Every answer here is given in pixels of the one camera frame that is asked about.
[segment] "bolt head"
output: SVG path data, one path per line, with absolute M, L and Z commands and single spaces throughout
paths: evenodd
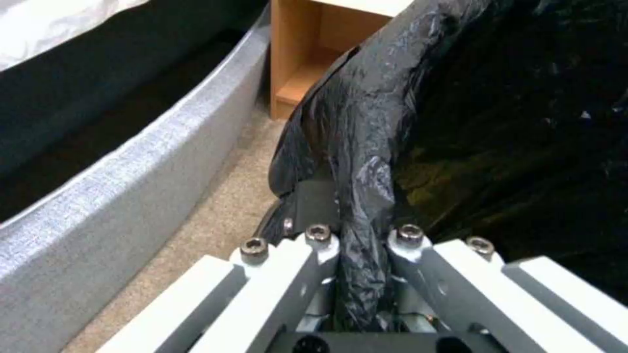
M 292 231 L 294 230 L 294 222 L 292 218 L 288 217 L 283 220 L 283 236 L 288 237 L 292 235 Z
M 425 237 L 425 234 L 415 224 L 404 224 L 397 229 L 397 240 L 407 246 L 421 246 L 423 237 Z
M 263 238 L 249 238 L 240 245 L 242 260 L 247 264 L 260 264 L 268 258 L 268 243 Z
M 491 256 L 495 253 L 493 243 L 483 237 L 468 237 L 466 243 L 471 250 L 488 261 L 490 261 Z
M 332 232 L 326 224 L 313 224 L 305 230 L 305 242 L 314 249 L 324 249 L 332 241 Z

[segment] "grey fabric surface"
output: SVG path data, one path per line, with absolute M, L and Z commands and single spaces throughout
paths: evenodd
M 269 9 L 195 90 L 0 228 L 0 352 L 55 352 L 185 220 L 250 117 Z

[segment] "floor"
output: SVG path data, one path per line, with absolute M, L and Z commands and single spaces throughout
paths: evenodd
M 94 352 L 204 254 L 227 259 L 275 200 L 268 166 L 283 122 L 258 104 L 206 195 L 148 265 L 62 351 Z

